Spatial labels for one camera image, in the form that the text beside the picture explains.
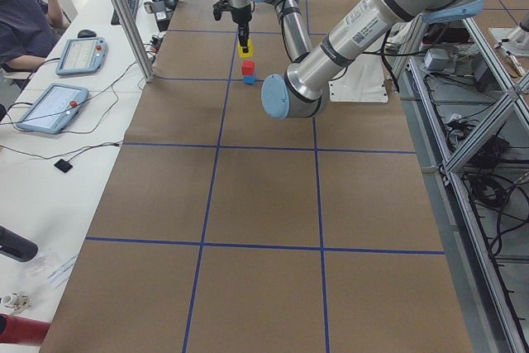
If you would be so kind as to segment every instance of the keyboard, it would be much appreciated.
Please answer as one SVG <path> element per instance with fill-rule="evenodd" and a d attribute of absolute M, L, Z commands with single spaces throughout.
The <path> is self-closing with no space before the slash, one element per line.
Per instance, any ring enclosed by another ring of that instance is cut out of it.
<path fill-rule="evenodd" d="M 129 8 L 131 9 L 132 18 L 136 18 L 136 14 L 138 13 L 138 7 L 140 6 L 140 0 L 126 0 L 126 3 L 128 4 Z M 117 16 L 116 10 L 114 10 L 114 14 L 112 14 L 112 19 L 110 21 L 111 25 L 119 25 L 119 17 Z"/>

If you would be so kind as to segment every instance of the metal pole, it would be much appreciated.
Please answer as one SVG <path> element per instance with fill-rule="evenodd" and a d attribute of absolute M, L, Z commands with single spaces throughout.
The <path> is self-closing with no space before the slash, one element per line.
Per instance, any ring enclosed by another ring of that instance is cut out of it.
<path fill-rule="evenodd" d="M 499 280 L 496 270 L 488 257 L 487 246 L 481 235 L 478 221 L 474 216 L 474 212 L 472 211 L 472 207 L 468 200 L 465 199 L 469 195 L 466 191 L 465 185 L 455 173 L 448 174 L 448 177 L 454 187 L 455 196 L 460 202 L 460 207 L 465 218 L 465 224 L 469 231 L 470 240 L 474 246 L 474 252 L 478 257 L 479 265 L 485 277 L 488 291 L 490 292 L 493 303 L 496 306 L 496 311 L 499 315 L 499 320 L 502 324 L 508 344 L 511 346 L 510 351 L 512 353 L 527 353 L 523 345 L 522 337 L 517 332 L 516 323 L 505 299 L 502 282 Z"/>
<path fill-rule="evenodd" d="M 140 32 L 136 27 L 134 18 L 132 17 L 131 10 L 126 5 L 126 0 L 112 0 L 114 8 L 116 8 L 117 16 L 119 21 L 125 30 L 126 38 L 129 40 L 136 61 L 141 68 L 141 72 L 145 76 L 145 81 L 149 83 L 155 77 L 152 65 L 150 64 L 143 41 L 140 37 Z"/>
<path fill-rule="evenodd" d="M 527 92 L 527 90 L 529 90 L 529 72 L 525 74 L 518 84 L 520 85 L 520 88 L 523 92 Z"/>

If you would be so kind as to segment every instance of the blue block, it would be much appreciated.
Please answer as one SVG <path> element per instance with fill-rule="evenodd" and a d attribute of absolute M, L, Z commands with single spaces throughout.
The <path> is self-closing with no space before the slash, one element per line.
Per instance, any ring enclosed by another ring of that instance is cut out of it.
<path fill-rule="evenodd" d="M 243 76 L 242 79 L 243 79 L 243 81 L 246 84 L 255 84 L 255 76 L 254 75 L 252 75 L 252 76 Z"/>

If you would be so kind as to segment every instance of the white mounting plate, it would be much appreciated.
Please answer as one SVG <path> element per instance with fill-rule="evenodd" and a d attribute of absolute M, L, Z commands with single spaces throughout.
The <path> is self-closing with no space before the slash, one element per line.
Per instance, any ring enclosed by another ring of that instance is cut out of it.
<path fill-rule="evenodd" d="M 512 29 L 510 28 L 489 28 L 488 31 L 490 31 L 490 34 L 494 37 L 494 41 L 497 43 L 502 43 L 502 47 L 510 51 L 512 55 L 516 57 L 527 57 L 529 58 L 529 50 L 520 50 L 517 47 L 510 45 L 508 41 L 502 42 L 505 38 L 507 38 L 508 34 L 512 32 Z"/>
<path fill-rule="evenodd" d="M 373 50 L 380 49 L 382 38 L 373 43 Z M 386 103 L 388 95 L 384 86 L 384 72 L 380 57 L 360 55 L 349 65 L 340 79 L 329 82 L 332 102 Z"/>

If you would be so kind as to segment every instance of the table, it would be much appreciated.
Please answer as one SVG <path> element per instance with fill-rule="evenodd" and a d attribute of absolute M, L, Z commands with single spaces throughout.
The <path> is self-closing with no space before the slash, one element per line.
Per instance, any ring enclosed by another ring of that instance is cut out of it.
<path fill-rule="evenodd" d="M 217 1 L 180 0 L 41 353 L 471 352 L 398 96 L 268 117 Z M 314 41 L 358 1 L 301 0 Z"/>
<path fill-rule="evenodd" d="M 55 74 L 56 62 L 43 65 L 32 78 L 18 102 L 33 103 L 50 83 L 61 82 L 85 87 L 91 95 L 101 93 L 84 106 L 67 127 L 69 131 L 91 131 L 105 111 L 117 100 L 101 124 L 89 134 L 44 134 L 16 131 L 12 126 L 0 125 L 1 145 L 42 156 L 52 156 L 77 150 L 86 145 L 122 140 L 141 96 L 143 76 L 133 65 L 111 89 L 105 91 L 126 68 L 135 62 L 121 26 L 111 26 L 113 6 L 110 0 L 89 0 L 69 29 L 64 33 L 49 59 L 60 57 L 66 41 L 76 37 L 81 29 L 96 31 L 107 41 L 107 58 L 102 68 L 87 76 L 63 78 Z M 145 43 L 158 32 L 153 16 L 140 7 L 136 25 Z M 25 108 L 12 109 L 14 121 Z M 51 321 L 64 292 L 65 283 L 54 289 L 46 276 L 77 255 L 102 191 L 112 170 L 119 148 L 115 146 L 89 150 L 72 161 L 73 168 L 63 174 L 53 164 L 55 160 L 37 160 L 2 148 L 0 169 L 4 184 L 2 197 L 2 225 L 34 241 L 39 253 L 34 260 L 19 263 L 0 257 L 0 294 L 27 293 L 31 307 L 21 314 L 41 321 Z M 9 313 L 10 309 L 0 308 Z M 38 348 L 3 345 L 2 352 L 32 352 Z"/>

